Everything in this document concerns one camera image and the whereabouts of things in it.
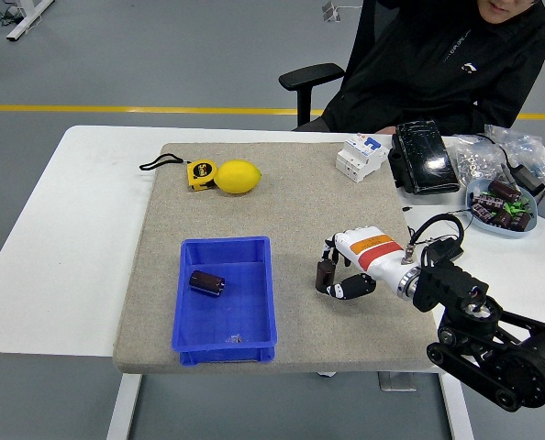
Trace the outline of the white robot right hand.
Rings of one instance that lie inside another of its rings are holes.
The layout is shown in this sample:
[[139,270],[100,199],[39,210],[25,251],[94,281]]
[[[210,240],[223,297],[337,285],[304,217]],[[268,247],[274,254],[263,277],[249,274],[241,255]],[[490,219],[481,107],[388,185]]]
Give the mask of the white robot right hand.
[[[359,273],[334,281],[339,259]],[[372,293],[383,281],[401,299],[415,295],[420,267],[391,237],[375,226],[359,227],[337,233],[325,240],[317,263],[315,287],[318,292],[338,300],[353,300]]]

